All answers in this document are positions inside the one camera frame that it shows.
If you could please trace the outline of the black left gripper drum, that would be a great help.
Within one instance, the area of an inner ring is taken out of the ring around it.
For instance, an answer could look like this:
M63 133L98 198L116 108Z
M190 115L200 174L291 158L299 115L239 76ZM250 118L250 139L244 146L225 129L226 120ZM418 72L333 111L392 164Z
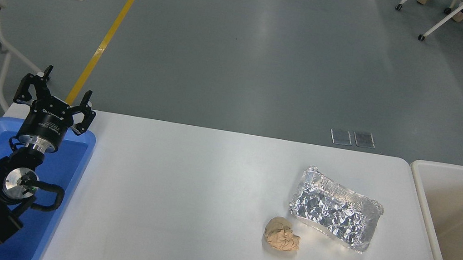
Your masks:
M18 140L59 149L67 130L74 123L71 106L56 97L32 102L28 116L19 129Z

